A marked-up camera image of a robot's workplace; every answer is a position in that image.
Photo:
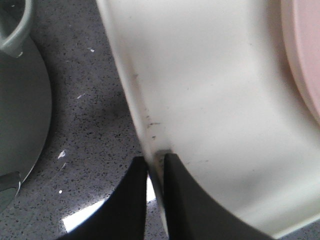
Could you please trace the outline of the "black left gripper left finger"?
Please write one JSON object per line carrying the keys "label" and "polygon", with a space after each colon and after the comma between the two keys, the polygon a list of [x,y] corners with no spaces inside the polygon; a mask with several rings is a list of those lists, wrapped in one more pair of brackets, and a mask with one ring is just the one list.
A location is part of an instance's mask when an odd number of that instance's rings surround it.
{"label": "black left gripper left finger", "polygon": [[134,157],[106,202],[60,240],[143,240],[147,212],[147,163]]}

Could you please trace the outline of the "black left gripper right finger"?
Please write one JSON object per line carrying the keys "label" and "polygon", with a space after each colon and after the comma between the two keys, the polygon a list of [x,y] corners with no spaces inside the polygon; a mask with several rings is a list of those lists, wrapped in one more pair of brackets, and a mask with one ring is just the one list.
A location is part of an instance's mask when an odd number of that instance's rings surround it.
{"label": "black left gripper right finger", "polygon": [[163,201],[171,240],[269,240],[211,198],[179,156],[164,156]]}

